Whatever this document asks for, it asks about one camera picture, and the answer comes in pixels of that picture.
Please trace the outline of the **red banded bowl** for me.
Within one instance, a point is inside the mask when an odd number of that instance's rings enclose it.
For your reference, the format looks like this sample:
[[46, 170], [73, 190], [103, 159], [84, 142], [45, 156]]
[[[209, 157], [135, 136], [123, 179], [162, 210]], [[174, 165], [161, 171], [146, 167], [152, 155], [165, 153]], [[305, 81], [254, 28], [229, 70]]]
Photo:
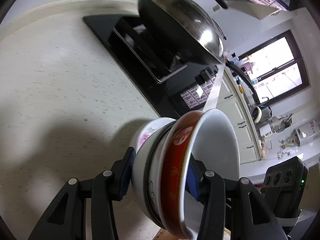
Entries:
[[222, 178], [240, 178], [240, 155], [234, 128], [218, 109], [191, 111], [179, 118], [164, 143], [157, 197], [164, 227], [178, 238], [196, 239], [202, 204], [185, 190], [189, 160], [194, 157]]

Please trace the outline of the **large white bowl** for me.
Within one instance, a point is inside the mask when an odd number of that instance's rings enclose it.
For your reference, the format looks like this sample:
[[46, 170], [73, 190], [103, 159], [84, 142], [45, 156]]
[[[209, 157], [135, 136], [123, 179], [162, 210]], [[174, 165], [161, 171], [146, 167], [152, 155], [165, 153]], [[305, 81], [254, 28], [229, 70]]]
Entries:
[[172, 118], [158, 118], [149, 120], [147, 123], [140, 126], [140, 128], [133, 135], [129, 147], [136, 150], [135, 160], [132, 167], [131, 184], [135, 194], [137, 203], [142, 212], [151, 219], [144, 200], [144, 171], [147, 164], [147, 158], [151, 146], [159, 135], [161, 129], [167, 124], [173, 123], [175, 119]]

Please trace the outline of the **small white bowl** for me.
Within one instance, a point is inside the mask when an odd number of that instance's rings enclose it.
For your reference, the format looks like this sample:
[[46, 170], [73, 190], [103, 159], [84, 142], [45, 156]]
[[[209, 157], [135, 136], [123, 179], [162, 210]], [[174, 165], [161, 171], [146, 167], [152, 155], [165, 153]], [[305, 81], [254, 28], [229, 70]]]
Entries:
[[151, 135], [151, 148], [148, 153], [144, 171], [144, 200], [150, 219], [160, 228], [165, 228], [158, 208], [161, 175], [165, 155], [165, 141], [176, 120], [166, 124]]

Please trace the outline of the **kitchen window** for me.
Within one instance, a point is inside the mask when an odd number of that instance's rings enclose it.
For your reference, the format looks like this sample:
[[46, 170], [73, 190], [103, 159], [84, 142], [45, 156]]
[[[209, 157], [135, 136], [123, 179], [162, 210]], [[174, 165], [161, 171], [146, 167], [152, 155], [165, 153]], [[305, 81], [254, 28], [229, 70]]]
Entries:
[[309, 77], [297, 41], [291, 30], [239, 56], [253, 63], [247, 76], [260, 105], [271, 105], [309, 87]]

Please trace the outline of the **white lower cabinets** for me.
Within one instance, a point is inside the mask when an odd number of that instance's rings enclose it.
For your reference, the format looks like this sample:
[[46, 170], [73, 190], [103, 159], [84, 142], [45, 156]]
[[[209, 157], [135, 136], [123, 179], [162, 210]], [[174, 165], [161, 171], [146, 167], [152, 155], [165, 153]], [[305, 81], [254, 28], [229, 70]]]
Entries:
[[243, 96], [231, 76], [230, 71], [223, 71], [217, 109], [230, 120], [238, 141], [240, 163], [251, 163], [261, 159], [261, 141], [258, 138], [253, 119]]

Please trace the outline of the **black gas stove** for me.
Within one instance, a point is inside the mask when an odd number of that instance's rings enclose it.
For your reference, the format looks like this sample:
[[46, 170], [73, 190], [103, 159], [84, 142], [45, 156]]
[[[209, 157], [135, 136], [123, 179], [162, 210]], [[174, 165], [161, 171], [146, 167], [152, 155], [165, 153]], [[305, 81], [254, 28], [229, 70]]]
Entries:
[[161, 117], [178, 119], [203, 109], [219, 70], [216, 65], [174, 55], [137, 15], [91, 15], [83, 20]]

